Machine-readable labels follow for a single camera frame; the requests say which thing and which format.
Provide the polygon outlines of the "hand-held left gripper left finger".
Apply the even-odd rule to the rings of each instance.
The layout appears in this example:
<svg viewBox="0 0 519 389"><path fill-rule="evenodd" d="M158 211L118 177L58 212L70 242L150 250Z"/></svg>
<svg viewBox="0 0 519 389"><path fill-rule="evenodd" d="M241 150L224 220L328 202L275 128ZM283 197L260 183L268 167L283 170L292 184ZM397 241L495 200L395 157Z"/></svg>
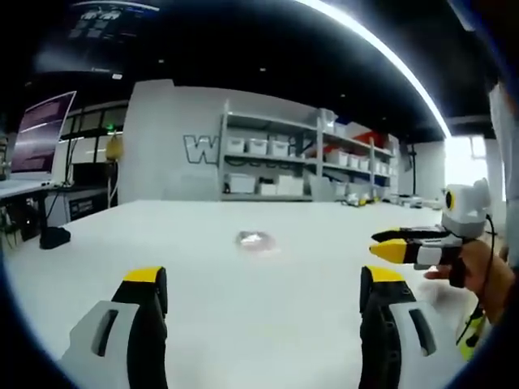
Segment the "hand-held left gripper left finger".
<svg viewBox="0 0 519 389"><path fill-rule="evenodd" d="M60 369L78 388L167 388L167 273L129 271L71 329Z"/></svg>

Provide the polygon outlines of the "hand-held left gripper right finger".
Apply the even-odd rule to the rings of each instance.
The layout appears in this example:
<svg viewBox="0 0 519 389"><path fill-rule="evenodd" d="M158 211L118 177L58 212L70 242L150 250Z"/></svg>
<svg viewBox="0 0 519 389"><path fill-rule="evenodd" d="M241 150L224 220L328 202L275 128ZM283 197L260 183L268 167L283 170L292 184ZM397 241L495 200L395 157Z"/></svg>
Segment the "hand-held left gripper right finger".
<svg viewBox="0 0 519 389"><path fill-rule="evenodd" d="M360 388L444 388L462 369L454 332L399 273L363 267L359 313Z"/></svg>

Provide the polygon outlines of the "person's right hand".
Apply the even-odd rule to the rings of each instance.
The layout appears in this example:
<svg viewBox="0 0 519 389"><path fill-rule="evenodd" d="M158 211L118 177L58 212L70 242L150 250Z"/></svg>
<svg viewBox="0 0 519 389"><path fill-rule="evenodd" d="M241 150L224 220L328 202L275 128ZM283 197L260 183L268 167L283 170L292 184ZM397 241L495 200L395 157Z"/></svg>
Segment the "person's right hand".
<svg viewBox="0 0 519 389"><path fill-rule="evenodd" d="M463 245L461 260L466 267L464 287L478 297L490 324L497 324L516 283L515 272L487 243L479 240Z"/></svg>

